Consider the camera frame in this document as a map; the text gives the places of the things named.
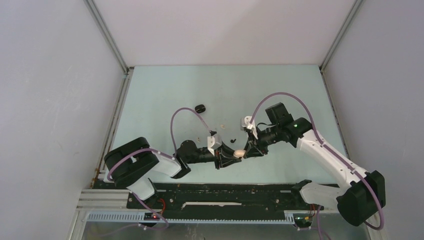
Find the white panel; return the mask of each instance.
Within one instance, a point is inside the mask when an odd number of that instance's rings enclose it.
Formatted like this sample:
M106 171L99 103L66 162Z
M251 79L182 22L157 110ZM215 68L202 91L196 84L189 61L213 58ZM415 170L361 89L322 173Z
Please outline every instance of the white panel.
M354 0L97 0L129 66L321 64Z
M0 16L0 239L65 239L123 73L82 0Z
M366 1L325 73L352 160L386 181L386 229L421 239L424 1Z

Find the purple cable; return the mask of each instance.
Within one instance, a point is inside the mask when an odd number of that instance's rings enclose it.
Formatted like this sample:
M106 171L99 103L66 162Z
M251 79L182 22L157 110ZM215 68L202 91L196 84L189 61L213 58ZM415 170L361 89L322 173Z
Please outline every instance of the purple cable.
M134 152L132 152L132 153L130 153L130 154L128 154L126 157L124 157L124 158L122 158L121 160L119 160L119 162L117 162L110 170L109 170L109 173L107 174L107 180L109 180L109 181L111 181L111 182L113 182L113 180L112 180L112 178L111 178L111 176L112 176L112 173L123 163L123 162L125 162L125 161L127 161L128 159L130 159L132 156L134 156L134 155L137 155L137 154L141 154L141 153L144 153L144 152L152 152L152 153L156 153L156 154L160 154L160 155L162 155L162 156L164 156L164 157L166 157L166 158L169 158L169 159L172 159L173 157L171 156L171 155L168 155L168 154L166 154L166 153L163 153L163 152L160 152L160 151L158 151L158 150L156 150L156 149L153 149L153 148L143 148L143 149L140 149L140 150L137 150L137 151L134 151Z
M318 139L319 143L325 148L327 149L331 154L333 154L336 158L338 158L344 165L346 165L346 167L351 170L352 172L354 172L354 174L363 182L363 184L365 185L365 187L368 189L368 191L371 193L371 196L375 202L375 205L377 206L378 209L378 215L380 217L380 226L373 226L371 225L369 222L365 222L365 224L374 229L374 230L382 230L384 228L384 215L383 215L383 209L382 206L380 205L380 201L376 195L376 193L374 192L373 188L370 186L370 184L357 172L355 171L355 168L353 166L351 166L347 161L345 161L340 155L338 155L333 149L331 149L329 146L324 144L324 141L320 138L317 128L315 126L315 122L314 119L312 118L312 114L309 111L308 107L305 105L305 103L300 100L300 98L298 98L297 96L291 94L291 93L287 93L287 92L275 92L272 93L268 96L266 96L262 101L260 101L260 103L257 105L256 109L253 112L252 118L250 120L250 123L253 122L253 120L255 119L256 113L259 110L259 107L261 107L261 105L269 98L276 96L276 95L285 95L285 96L289 96L292 97L294 99L296 99L301 105L302 107L305 109L309 119L310 119L310 123L312 124L312 130L313 133L315 134L316 139Z
M300 227L298 227L296 225L296 223L294 224L294 227L297 228L298 231L318 230L318 227L311 227L311 228L309 228L309 227L302 227L302 228L300 228ZM323 230L321 230L321 232L322 232L322 234L324 234L328 238L328 240L332 240L331 237L330 237L330 235L327 232L325 232Z
M322 240L323 231L321 230L321 224L320 224L320 211L321 211L321 206L318 205L318 211L316 211L316 228L318 229L319 240Z
M110 236L110 235L113 235L113 234L116 234L117 232L120 232L120 231L122 231L122 230L124 230L124 229L127 229L127 228L131 228L131 227L141 227L141 226L143 226L143 228L145 228L145 229L151 229L151 230L155 230L155 231L162 231L162 230L165 230L165 229L167 229L168 227L169 227L169 222L161 215L161 214L159 214L157 211L155 211L155 210L153 210L153 209L151 209L150 207L148 207L140 198L139 198L139 196L137 196L135 193L133 193L134 194L134 197L141 203L141 205L143 205L143 207L145 207L147 210L149 210L150 212L152 212L152 213L154 213L156 216L158 216L160 219L162 219L164 222L165 222L165 224L166 224L166 226L162 226L162 227L150 227L150 226L146 226L146 225L143 225L143 224L141 224L141 223L133 223L133 224L128 224L128 225L125 225L125 226L123 226L123 227L120 227L120 228L118 228L118 229L116 229L116 230L114 230L114 231L111 231L111 232L108 232L108 233L103 233L103 234L98 234L98 233L94 233L94 232L92 232L91 230L89 231L89 233L91 234L91 235L93 235L93 236L96 236L96 237L99 237L99 238L102 238L102 237L106 237L106 236Z
M175 150L175 154L177 153L177 145L175 144L175 140L174 140L174 132L173 132L173 124L174 124L174 118L175 118L175 115L177 115L177 113L179 112L179 111L181 111L181 110L189 110L189 111L191 111L191 112L193 112L194 114L196 114L196 116L200 119L200 121L201 121L201 123L204 125L204 127L209 131L209 132L211 132L212 130L208 127L208 125L206 124L206 122L203 120L203 118L195 111L195 110L193 110L193 109L191 109L191 108L188 108L188 107L182 107L182 108L180 108L180 109L178 109L178 110L176 110L174 113L173 113L173 115L172 115L172 117L171 117L171 124L170 124L170 131L171 131L171 138L172 138L172 144L173 144L173 148L174 148L174 150Z
M125 161L127 161L128 159L130 159L132 156L134 156L134 155L137 155L137 154L140 154L140 153L144 153L144 152L152 152L152 153L156 153L156 154L160 154L160 155L162 155L162 156L164 156L164 157L167 157L167 158L169 158L169 159L172 159L173 157L172 156L170 156L170 155L168 155L168 154L166 154L166 153L163 153L163 152L160 152L160 151L158 151L158 150L156 150L156 149L153 149L153 148L143 148L143 149L139 149L139 150L137 150L137 151L134 151L134 152L132 152L132 153L130 153L130 154L128 154L127 156L125 156L124 158L122 158L121 160L119 160L119 162L117 162L110 170L109 170L109 173L107 174L107 180L109 180L109 181L113 181L112 180L112 178L111 178L111 176L112 176L112 173L123 163L123 162L125 162ZM143 207L145 207L147 210L149 210L150 212L152 212L152 213L154 213L156 216L158 216L160 219L162 219L165 223L166 223L166 226L164 226L164 227L149 227L149 226L144 226L145 228L148 228L148 229L152 229L152 230L165 230L168 226L169 226L169 223L168 223L168 221L162 216L162 215L160 215L159 213L157 213L156 211L154 211L153 209L151 209L149 206L147 206L140 198L139 198L139 196L137 196L135 193L132 193L132 194L134 194L134 197L141 203L141 205L143 205ZM130 224L130 225L126 225L126 226L124 226L124 227L121 227L121 228L119 228L119 229L117 229L117 230L115 230L115 231L113 231L113 232L110 232L110 233L106 233L106 234L102 234L102 236L100 236L100 237L104 237L104 236L108 236L108 235L112 235L112 234L114 234L114 233L116 233L116 232L119 232L120 230L123 230L123 229L126 229L126 228L129 228L129 227L134 227L134 226L138 226L138 224Z
M169 222L162 216L162 215L160 215L158 212L156 212L155 210L153 210L153 209L151 209L149 206L147 206L144 202L143 202L143 200L141 200L140 198L139 198L139 196L137 196L137 194L135 194L135 193L132 193L133 195L134 195L134 197L141 203L141 205L143 205L143 207L145 207L147 210L149 210L150 212L152 212L152 213L154 213L156 216L158 216L160 219L162 219L164 222L165 222L165 224L166 224L166 226L162 226L162 227L150 227L150 226L144 226L145 228L148 228L148 229L151 229L151 230L157 230L157 231L161 231L161 230L165 230L165 229L167 229L169 226L170 226L170 224L169 224Z

